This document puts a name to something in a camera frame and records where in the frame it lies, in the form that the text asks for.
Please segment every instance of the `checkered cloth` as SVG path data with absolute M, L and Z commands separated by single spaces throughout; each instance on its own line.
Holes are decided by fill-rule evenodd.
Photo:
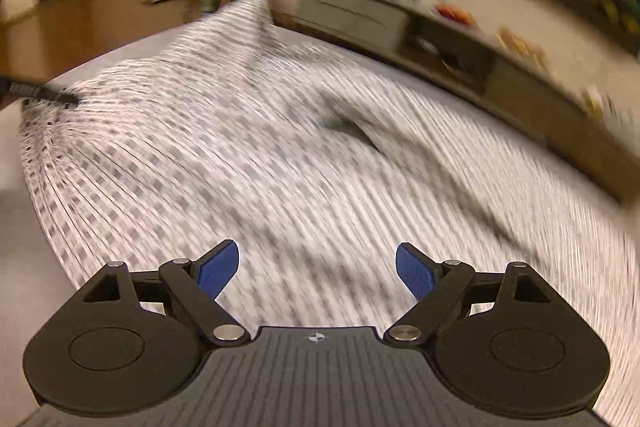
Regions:
M 282 44 L 265 0 L 72 90 L 78 108 L 25 108 L 21 156 L 76 287 L 110 259 L 151 270 L 233 238 L 241 266 L 219 301 L 250 330 L 382 332 L 414 304 L 400 242 L 480 271 L 519 259 L 609 347 L 596 411 L 640 425 L 634 244 L 606 197 L 524 138 L 324 46 Z

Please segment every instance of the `drawer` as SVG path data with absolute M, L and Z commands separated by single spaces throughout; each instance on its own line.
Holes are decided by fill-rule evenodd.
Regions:
M 298 18 L 343 32 L 353 26 L 362 0 L 302 0 Z
M 386 51 L 396 49 L 407 24 L 407 14 L 375 0 L 362 0 L 359 9 L 360 16 L 348 35 Z

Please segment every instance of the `metal screw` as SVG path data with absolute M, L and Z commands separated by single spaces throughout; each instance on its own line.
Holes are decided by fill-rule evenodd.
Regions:
M 409 324 L 400 324 L 399 326 L 394 326 L 389 330 L 389 334 L 391 338 L 396 341 L 414 341 L 415 339 L 420 337 L 420 330 L 415 326 L 411 326 Z
M 219 341 L 236 341 L 244 335 L 244 328 L 237 324 L 223 324 L 213 330 L 213 336 Z

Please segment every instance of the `gray ribbed plate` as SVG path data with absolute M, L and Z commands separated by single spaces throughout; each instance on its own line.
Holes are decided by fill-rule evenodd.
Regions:
M 602 427 L 604 423 L 590 412 L 526 421 L 478 410 L 452 395 L 419 352 L 386 346 L 372 328 L 262 328 L 247 346 L 214 351 L 187 387 L 156 407 L 121 417 L 86 418 L 46 405 L 23 425 Z

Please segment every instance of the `wooden floor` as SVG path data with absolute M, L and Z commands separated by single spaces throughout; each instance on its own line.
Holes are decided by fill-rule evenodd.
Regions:
M 184 24 L 185 4 L 43 0 L 33 15 L 0 28 L 0 73 L 47 82 L 99 55 Z

